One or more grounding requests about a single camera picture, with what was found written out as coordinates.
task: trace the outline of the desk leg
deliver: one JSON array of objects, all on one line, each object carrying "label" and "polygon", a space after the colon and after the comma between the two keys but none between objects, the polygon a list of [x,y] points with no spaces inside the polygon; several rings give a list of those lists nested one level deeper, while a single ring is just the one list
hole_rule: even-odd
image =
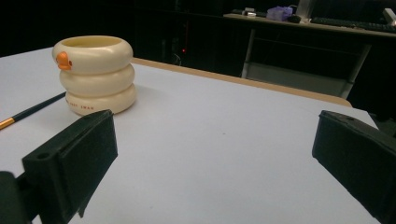
[{"label": "desk leg", "polygon": [[342,89],[341,92],[341,97],[346,99],[352,90],[353,85],[355,84],[356,77],[359,74],[359,71],[361,70],[361,67],[364,64],[364,61],[366,60],[367,55],[369,54],[371,49],[371,45],[364,45],[363,49],[361,50],[361,56],[359,57],[358,61],[355,64],[355,67],[352,70],[352,73],[350,76],[347,78],[346,84],[344,88]]},{"label": "desk leg", "polygon": [[254,42],[254,35],[256,34],[256,30],[255,29],[251,29],[250,31],[250,38],[248,41],[248,45],[247,45],[247,56],[245,58],[245,62],[244,62],[244,68],[242,69],[242,75],[241,78],[247,78],[248,76],[248,69],[249,69],[249,64],[250,64],[250,54],[251,54],[251,49],[253,48],[253,42]]}]

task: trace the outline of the purple object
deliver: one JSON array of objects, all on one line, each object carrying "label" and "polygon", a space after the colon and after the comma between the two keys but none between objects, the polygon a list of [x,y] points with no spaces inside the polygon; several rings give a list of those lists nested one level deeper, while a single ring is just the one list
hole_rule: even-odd
[{"label": "purple object", "polygon": [[266,18],[273,21],[285,21],[292,13],[291,7],[272,7],[267,10]]}]

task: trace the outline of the gold ferrule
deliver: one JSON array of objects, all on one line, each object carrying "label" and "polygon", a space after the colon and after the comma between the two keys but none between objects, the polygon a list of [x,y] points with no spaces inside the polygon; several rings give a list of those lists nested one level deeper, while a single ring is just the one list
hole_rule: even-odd
[{"label": "gold ferrule", "polygon": [[13,124],[15,122],[14,118],[9,118],[9,119],[5,119],[3,121],[0,122],[0,130],[8,127],[9,125]]}]

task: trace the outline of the cream-colored ring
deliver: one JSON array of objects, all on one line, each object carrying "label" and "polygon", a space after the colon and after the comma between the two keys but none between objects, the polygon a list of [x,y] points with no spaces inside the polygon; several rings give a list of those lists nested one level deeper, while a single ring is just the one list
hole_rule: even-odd
[{"label": "cream-colored ring", "polygon": [[66,93],[66,102],[71,110],[80,115],[88,115],[96,111],[110,109],[114,114],[130,107],[136,99],[134,84],[127,90],[104,97],[80,97]]},{"label": "cream-colored ring", "polygon": [[56,63],[60,53],[66,53],[70,65],[68,71],[81,75],[120,70],[134,57],[128,42],[107,35],[85,35],[61,40],[52,49],[52,58]]},{"label": "cream-colored ring", "polygon": [[64,88],[75,95],[106,96],[131,86],[134,82],[134,68],[129,63],[119,71],[90,76],[75,75],[61,70],[59,78]]}]

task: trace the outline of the table surface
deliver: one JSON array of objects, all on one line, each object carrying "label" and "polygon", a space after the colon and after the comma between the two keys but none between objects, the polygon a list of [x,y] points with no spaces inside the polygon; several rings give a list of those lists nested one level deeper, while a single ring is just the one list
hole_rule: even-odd
[{"label": "table surface", "polygon": [[[50,51],[0,59],[0,119],[64,91]],[[378,223],[311,155],[321,110],[367,112],[142,62],[119,156],[70,223]],[[61,100],[5,128],[0,170],[79,118]]]}]

